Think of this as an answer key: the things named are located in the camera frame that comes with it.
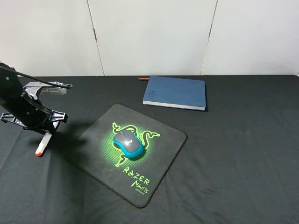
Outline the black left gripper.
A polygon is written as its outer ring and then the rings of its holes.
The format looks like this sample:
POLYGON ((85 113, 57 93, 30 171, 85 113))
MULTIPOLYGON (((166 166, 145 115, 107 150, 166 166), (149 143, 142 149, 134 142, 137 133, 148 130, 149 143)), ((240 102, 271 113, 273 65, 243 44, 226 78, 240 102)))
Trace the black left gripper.
POLYGON ((7 110, 0 120, 23 127, 24 130, 45 131, 54 134, 60 122, 67 122, 66 113, 46 108, 39 100, 34 100, 26 92, 16 97, 0 97, 0 105, 7 110))

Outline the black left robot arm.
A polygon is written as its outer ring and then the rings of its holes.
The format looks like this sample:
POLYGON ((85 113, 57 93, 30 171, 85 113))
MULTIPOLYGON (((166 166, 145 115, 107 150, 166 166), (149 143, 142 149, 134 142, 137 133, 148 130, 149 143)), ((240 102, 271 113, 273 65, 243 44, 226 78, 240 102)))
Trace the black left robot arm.
POLYGON ((61 122, 67 122, 64 112, 51 110, 39 100, 41 93, 64 95, 71 84, 46 82, 17 72, 0 64, 0 105, 7 111, 0 120, 21 126, 24 130, 54 134, 61 122))

